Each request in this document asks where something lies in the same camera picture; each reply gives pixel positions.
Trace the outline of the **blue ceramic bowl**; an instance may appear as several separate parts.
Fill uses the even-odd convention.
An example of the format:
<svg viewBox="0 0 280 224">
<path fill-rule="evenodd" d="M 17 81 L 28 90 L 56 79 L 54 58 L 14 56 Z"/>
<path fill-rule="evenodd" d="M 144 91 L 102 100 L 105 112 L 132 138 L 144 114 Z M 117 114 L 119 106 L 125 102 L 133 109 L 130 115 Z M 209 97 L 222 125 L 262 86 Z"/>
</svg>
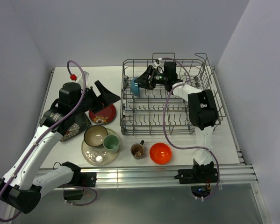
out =
<svg viewBox="0 0 280 224">
<path fill-rule="evenodd" d="M 131 83 L 130 83 L 131 93 L 136 97 L 140 97 L 140 88 L 138 86 L 138 83 L 136 82 L 136 79 L 137 79 L 137 77 L 134 77 L 131 80 Z"/>
</svg>

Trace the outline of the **orange plastic bowl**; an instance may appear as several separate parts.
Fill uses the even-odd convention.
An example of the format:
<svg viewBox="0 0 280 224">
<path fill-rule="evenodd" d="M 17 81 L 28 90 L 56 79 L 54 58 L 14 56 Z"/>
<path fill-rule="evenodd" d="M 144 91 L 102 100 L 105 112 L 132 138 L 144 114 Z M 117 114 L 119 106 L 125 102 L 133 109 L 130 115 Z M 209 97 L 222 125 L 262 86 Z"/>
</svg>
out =
<svg viewBox="0 0 280 224">
<path fill-rule="evenodd" d="M 149 155 L 154 163 L 165 165 L 171 160 L 172 151 L 167 144 L 159 142 L 151 146 Z"/>
</svg>

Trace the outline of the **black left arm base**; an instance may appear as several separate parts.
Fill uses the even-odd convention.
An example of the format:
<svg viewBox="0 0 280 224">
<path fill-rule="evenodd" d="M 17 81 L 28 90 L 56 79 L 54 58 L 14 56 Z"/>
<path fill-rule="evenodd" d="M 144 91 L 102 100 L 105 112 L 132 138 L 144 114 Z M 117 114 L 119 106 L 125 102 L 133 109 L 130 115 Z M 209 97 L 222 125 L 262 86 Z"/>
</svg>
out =
<svg viewBox="0 0 280 224">
<path fill-rule="evenodd" d="M 94 189 L 96 185 L 97 173 L 81 173 L 80 178 L 75 183 L 63 184 L 63 199 L 72 204 L 93 203 L 98 193 Z"/>
</svg>

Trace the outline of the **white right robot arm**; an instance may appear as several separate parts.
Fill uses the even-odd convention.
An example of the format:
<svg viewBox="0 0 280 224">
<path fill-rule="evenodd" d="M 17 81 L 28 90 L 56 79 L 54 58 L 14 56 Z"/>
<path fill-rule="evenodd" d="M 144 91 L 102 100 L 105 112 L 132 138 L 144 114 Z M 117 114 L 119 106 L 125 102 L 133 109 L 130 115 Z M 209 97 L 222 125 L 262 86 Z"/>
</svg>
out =
<svg viewBox="0 0 280 224">
<path fill-rule="evenodd" d="M 163 109 L 163 132 L 167 142 L 174 148 L 179 150 L 197 149 L 194 155 L 195 168 L 193 178 L 198 181 L 204 181 L 209 172 L 207 168 L 218 164 L 217 158 L 211 151 L 212 134 L 216 121 L 219 118 L 218 109 L 215 104 L 213 92 L 210 89 L 200 90 L 185 81 L 179 79 L 177 75 L 177 64 L 179 62 L 173 60 L 164 63 L 161 70 L 159 63 L 156 66 L 148 66 L 146 71 L 135 79 L 138 87 L 153 90 L 156 85 L 162 85 L 168 92 L 165 106 Z M 168 138 L 165 128 L 165 113 L 171 95 L 175 95 L 188 103 L 189 120 L 195 129 L 196 146 L 194 147 L 178 147 L 174 145 Z"/>
</svg>

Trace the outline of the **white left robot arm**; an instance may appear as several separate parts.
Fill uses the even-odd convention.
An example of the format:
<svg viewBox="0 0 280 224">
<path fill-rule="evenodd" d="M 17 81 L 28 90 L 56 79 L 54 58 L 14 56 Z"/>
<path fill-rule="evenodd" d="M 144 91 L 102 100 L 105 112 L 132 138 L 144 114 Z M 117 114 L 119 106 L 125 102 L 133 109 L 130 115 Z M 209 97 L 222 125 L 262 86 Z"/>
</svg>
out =
<svg viewBox="0 0 280 224">
<path fill-rule="evenodd" d="M 58 98 L 43 114 L 24 153 L 0 178 L 0 201 L 28 214 L 50 191 L 62 185 L 77 186 L 81 182 L 81 168 L 71 162 L 64 162 L 56 170 L 39 178 L 36 174 L 52 148 L 75 123 L 77 116 L 87 111 L 97 113 L 120 101 L 121 98 L 106 89 L 100 81 L 94 84 L 100 92 L 98 96 L 85 85 L 75 82 L 63 84 Z"/>
</svg>

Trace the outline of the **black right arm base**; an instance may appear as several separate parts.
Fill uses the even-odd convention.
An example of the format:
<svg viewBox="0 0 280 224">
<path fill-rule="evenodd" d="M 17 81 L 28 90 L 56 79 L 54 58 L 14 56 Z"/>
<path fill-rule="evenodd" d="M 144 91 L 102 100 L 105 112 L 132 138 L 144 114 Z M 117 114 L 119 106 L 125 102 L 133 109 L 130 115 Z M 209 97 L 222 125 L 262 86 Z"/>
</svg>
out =
<svg viewBox="0 0 280 224">
<path fill-rule="evenodd" d="M 179 184 L 197 184 L 191 186 L 191 194 L 195 200 L 204 201 L 219 189 L 220 169 L 215 168 L 213 162 L 207 165 L 198 165 L 194 162 L 190 169 L 179 169 L 174 179 L 179 180 Z"/>
</svg>

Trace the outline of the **dark bowl beige inside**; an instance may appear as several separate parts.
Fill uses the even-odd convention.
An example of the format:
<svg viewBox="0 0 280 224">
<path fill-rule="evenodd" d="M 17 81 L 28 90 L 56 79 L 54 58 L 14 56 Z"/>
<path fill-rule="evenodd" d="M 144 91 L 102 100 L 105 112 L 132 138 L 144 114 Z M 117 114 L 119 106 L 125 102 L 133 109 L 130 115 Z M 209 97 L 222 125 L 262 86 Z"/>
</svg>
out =
<svg viewBox="0 0 280 224">
<path fill-rule="evenodd" d="M 107 135 L 108 131 L 105 127 L 94 125 L 85 131 L 84 142 L 90 147 L 98 147 L 103 144 L 103 140 Z"/>
</svg>

